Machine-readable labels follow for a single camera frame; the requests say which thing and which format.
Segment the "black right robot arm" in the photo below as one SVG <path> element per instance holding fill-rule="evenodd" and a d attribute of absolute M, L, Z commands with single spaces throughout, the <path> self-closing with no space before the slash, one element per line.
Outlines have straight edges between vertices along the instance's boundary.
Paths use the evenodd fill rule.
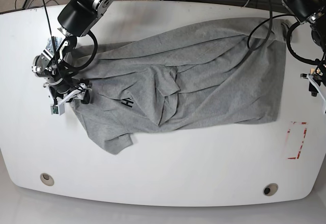
<path fill-rule="evenodd" d="M 59 31 L 64 38 L 51 36 L 46 48 L 35 57 L 32 72 L 46 80 L 44 87 L 48 90 L 52 114 L 63 114 L 65 103 L 73 100 L 83 104 L 90 102 L 90 82 L 76 79 L 75 76 L 94 60 L 98 42 L 91 28 L 112 2 L 113 0 L 70 0 L 58 16 Z M 77 39 L 84 36 L 93 40 L 93 51 L 84 64 L 72 66 L 65 61 L 65 57 L 75 49 Z"/>

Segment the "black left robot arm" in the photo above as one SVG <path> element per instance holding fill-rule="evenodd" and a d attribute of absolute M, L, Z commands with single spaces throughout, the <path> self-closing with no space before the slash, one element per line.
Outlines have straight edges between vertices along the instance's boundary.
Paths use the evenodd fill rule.
<path fill-rule="evenodd" d="M 301 74 L 301 78 L 309 81 L 311 96 L 320 95 L 325 100 L 325 95 L 320 90 L 320 85 L 325 85 L 325 0 L 281 0 L 285 8 L 296 18 L 288 30 L 286 44 L 290 54 L 298 61 L 314 66 L 310 74 Z M 299 56 L 292 49 L 291 37 L 299 25 L 307 23 L 311 28 L 311 38 L 323 52 L 321 59 L 307 59 Z"/>

